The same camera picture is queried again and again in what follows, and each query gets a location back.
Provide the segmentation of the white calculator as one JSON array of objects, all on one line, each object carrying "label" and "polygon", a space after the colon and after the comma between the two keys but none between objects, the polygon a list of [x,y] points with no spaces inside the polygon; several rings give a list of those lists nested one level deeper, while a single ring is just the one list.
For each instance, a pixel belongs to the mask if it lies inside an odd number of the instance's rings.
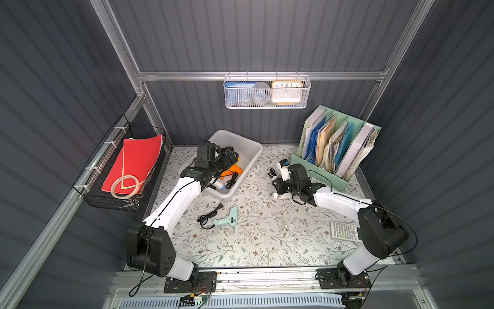
[{"label": "white calculator", "polygon": [[353,224],[347,224],[339,221],[330,222],[331,236],[334,239],[339,239],[346,242],[363,242],[361,238],[360,228]]}]

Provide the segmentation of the worn paper stack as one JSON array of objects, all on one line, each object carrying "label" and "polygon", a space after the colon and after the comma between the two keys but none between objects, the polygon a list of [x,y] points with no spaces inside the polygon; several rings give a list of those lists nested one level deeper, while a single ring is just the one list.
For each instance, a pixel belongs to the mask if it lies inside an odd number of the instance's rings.
[{"label": "worn paper stack", "polygon": [[373,131],[368,136],[367,140],[364,143],[363,148],[359,151],[356,158],[353,160],[351,165],[349,166],[347,172],[344,175],[344,180],[349,181],[352,175],[355,173],[356,169],[360,165],[360,163],[368,156],[368,154],[373,150],[375,141],[377,139],[378,132],[373,129]]}]

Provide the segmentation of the floral table mat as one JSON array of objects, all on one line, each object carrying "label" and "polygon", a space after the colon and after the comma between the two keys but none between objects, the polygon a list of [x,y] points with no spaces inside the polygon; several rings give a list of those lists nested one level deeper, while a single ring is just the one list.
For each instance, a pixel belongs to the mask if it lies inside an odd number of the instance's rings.
[{"label": "floral table mat", "polygon": [[202,228],[198,217],[214,210],[220,200],[198,196],[183,212],[172,232],[176,253],[202,267],[290,267],[336,265],[357,247],[333,238],[330,225],[346,221],[334,211],[302,206],[272,197],[268,171],[288,159],[292,145],[266,145],[232,199],[218,212],[224,218],[239,210],[238,224]]}]

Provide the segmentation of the white blue-tip glue gun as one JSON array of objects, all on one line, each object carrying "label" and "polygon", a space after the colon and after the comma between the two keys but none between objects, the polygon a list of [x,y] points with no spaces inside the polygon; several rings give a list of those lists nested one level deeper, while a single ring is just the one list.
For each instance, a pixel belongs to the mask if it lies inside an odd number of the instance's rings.
[{"label": "white blue-tip glue gun", "polygon": [[225,190],[226,189],[225,184],[221,181],[220,178],[213,179],[210,184],[212,187],[216,188],[217,190]]}]

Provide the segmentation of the teal perforated folder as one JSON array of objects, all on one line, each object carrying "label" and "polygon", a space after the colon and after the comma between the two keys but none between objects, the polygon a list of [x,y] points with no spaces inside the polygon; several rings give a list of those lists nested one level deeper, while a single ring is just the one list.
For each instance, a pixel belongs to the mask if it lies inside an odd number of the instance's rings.
[{"label": "teal perforated folder", "polygon": [[337,169],[340,165],[346,151],[349,147],[349,143],[351,142],[352,133],[354,131],[355,124],[353,122],[348,122],[346,126],[345,133],[343,134],[342,140],[340,141],[337,154],[334,158],[335,168]]}]

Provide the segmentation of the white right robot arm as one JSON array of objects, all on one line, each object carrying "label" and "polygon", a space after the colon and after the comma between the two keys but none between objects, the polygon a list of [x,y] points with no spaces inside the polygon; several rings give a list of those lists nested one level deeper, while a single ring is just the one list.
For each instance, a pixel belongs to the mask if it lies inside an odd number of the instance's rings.
[{"label": "white right robot arm", "polygon": [[412,230],[397,214],[375,200],[362,199],[334,191],[331,185],[312,182],[301,164],[278,163],[270,169],[274,197],[291,198],[299,205],[312,205],[337,212],[356,224],[338,239],[360,242],[359,246],[337,265],[338,279],[347,282],[364,274],[379,260],[389,257],[409,239]]}]

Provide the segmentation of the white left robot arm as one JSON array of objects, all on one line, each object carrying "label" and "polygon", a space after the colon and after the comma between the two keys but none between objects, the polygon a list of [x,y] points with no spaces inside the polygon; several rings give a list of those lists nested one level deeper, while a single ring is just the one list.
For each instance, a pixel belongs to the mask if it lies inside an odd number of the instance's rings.
[{"label": "white left robot arm", "polygon": [[171,240],[173,230],[193,200],[238,159],[239,154],[231,146],[221,148],[212,142],[198,146],[195,159],[180,173],[170,195],[143,222],[127,229],[127,266],[161,278],[197,281],[197,266],[176,255]]}]

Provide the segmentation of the translucent white storage box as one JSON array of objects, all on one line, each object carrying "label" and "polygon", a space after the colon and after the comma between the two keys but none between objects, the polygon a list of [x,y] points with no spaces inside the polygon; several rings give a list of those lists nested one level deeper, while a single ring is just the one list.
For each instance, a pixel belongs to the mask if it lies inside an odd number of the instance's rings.
[{"label": "translucent white storage box", "polygon": [[231,146],[239,154],[239,161],[233,168],[230,168],[226,172],[226,176],[223,179],[220,178],[223,185],[226,185],[227,181],[232,178],[232,172],[235,171],[238,173],[235,184],[230,189],[213,189],[211,187],[205,189],[205,192],[210,196],[222,202],[229,202],[235,193],[238,192],[242,182],[246,180],[248,173],[252,170],[261,155],[263,146],[254,140],[247,139],[227,130],[216,131],[208,140],[221,148]]}]

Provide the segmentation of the mint glue gun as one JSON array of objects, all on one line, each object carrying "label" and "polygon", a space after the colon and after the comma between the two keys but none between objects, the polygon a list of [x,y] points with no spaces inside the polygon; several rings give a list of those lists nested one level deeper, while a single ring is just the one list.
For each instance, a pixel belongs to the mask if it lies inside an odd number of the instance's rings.
[{"label": "mint glue gun", "polygon": [[223,209],[224,206],[220,203],[213,211],[203,214],[198,217],[197,222],[200,224],[201,228],[204,230],[211,230],[215,227],[220,226],[230,226],[231,228],[235,228],[237,226],[239,209],[237,206],[233,206],[228,214],[228,216],[215,219],[218,214],[218,211]]}]

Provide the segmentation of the blue box in basket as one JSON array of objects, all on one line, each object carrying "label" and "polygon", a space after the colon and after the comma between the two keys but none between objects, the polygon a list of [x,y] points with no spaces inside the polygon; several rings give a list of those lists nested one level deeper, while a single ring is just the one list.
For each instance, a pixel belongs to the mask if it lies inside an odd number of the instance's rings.
[{"label": "blue box in basket", "polygon": [[241,108],[252,105],[252,89],[255,85],[255,82],[226,81],[224,83],[226,107]]}]

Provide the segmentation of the small white orange-tip glue gun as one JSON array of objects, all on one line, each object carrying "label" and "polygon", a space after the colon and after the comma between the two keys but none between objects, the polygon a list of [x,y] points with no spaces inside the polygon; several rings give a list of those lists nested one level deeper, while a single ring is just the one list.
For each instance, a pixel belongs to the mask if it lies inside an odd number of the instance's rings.
[{"label": "small white orange-tip glue gun", "polygon": [[[279,170],[278,170],[277,166],[276,166],[276,169],[271,168],[271,169],[269,170],[269,172],[268,172],[268,175],[271,177],[271,179],[272,179],[273,177],[275,177],[275,176],[280,177],[280,172],[279,172]],[[278,199],[278,200],[287,200],[287,199],[289,199],[289,198],[275,198],[275,199]]]}]

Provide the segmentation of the orange glue gun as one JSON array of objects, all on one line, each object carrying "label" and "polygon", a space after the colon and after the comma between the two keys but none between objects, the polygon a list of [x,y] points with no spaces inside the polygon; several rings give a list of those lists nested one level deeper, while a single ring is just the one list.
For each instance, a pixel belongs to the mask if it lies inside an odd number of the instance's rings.
[{"label": "orange glue gun", "polygon": [[242,174],[243,170],[237,165],[233,165],[228,170],[224,171],[221,174],[221,180],[224,180],[225,177],[228,178],[225,184],[226,189],[231,189],[236,184],[238,177]]}]

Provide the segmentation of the grey tape roll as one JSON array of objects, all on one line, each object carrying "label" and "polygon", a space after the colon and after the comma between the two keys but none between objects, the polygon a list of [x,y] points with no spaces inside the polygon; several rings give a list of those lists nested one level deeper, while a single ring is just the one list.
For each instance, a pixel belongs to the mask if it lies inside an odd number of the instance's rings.
[{"label": "grey tape roll", "polygon": [[256,82],[250,93],[256,106],[265,106],[271,102],[271,87],[265,82]]}]

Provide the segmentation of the blue folder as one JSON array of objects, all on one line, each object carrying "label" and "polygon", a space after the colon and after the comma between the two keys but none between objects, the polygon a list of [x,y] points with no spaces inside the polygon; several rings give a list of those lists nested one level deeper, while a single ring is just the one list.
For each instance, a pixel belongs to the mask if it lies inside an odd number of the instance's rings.
[{"label": "blue folder", "polygon": [[311,150],[313,149],[313,144],[315,140],[315,135],[317,133],[317,130],[320,128],[320,126],[325,122],[326,116],[323,115],[319,119],[315,121],[314,124],[312,124],[309,128],[306,130],[306,141],[304,143],[304,148],[302,152],[302,158],[304,160],[307,159],[309,154],[311,153]]}]

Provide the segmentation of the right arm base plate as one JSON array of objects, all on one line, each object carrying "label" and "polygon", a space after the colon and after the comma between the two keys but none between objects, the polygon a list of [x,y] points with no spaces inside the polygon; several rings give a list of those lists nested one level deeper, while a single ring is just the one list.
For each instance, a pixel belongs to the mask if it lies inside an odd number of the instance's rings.
[{"label": "right arm base plate", "polygon": [[371,286],[371,280],[366,272],[355,276],[344,269],[317,269],[315,279],[323,290],[345,288],[367,290]]}]

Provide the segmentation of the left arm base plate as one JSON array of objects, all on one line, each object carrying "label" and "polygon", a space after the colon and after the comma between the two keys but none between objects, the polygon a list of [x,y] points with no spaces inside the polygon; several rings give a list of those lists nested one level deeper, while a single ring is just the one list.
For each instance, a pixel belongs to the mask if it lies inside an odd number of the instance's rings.
[{"label": "left arm base plate", "polygon": [[198,272],[188,281],[167,278],[163,292],[165,294],[179,293],[210,293],[215,292],[217,286],[217,272]]}]

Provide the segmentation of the white thick binder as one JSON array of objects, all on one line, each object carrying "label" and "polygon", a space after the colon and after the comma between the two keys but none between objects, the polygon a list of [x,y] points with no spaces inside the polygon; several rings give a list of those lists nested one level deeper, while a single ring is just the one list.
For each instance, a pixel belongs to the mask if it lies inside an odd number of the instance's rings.
[{"label": "white thick binder", "polygon": [[338,166],[338,169],[336,170],[335,175],[337,175],[341,179],[344,178],[344,175],[347,172],[349,166],[351,165],[353,160],[356,158],[359,151],[363,148],[365,141],[367,140],[368,136],[373,131],[373,129],[374,129],[374,126],[370,123],[365,123],[362,126],[362,128],[360,129],[360,131],[356,135],[355,139],[350,144],[348,150],[346,151],[346,154],[343,157],[340,165]]}]

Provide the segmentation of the aluminium front rail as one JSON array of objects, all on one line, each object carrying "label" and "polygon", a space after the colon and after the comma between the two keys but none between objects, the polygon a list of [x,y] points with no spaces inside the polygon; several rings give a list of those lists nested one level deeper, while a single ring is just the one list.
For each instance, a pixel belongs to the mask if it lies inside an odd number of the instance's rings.
[{"label": "aluminium front rail", "polygon": [[351,283],[335,267],[202,269],[189,290],[118,272],[104,308],[437,308],[415,265],[375,265]]}]

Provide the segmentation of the green plastic file organizer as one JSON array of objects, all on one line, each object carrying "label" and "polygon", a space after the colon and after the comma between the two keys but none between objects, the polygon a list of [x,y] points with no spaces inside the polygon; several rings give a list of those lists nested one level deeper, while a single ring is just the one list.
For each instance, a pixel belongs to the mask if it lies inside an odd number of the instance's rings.
[{"label": "green plastic file organizer", "polygon": [[381,127],[334,109],[318,106],[304,121],[291,164],[343,191],[360,163],[373,150]]}]

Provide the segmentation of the red folder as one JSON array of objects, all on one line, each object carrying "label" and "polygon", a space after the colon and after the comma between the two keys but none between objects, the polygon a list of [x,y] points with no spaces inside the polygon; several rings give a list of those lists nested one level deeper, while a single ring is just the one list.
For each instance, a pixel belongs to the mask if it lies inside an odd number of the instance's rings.
[{"label": "red folder", "polygon": [[162,135],[149,139],[124,139],[122,149],[101,191],[110,193],[114,198],[121,200],[137,195],[152,175],[162,152],[162,146]]}]

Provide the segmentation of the yellow alarm clock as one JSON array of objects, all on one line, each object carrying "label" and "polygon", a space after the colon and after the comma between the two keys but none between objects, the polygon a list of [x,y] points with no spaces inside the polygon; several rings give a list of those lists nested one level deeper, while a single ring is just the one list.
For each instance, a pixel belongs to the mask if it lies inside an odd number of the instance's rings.
[{"label": "yellow alarm clock", "polygon": [[271,100],[276,104],[298,104],[302,102],[302,81],[273,81]]}]

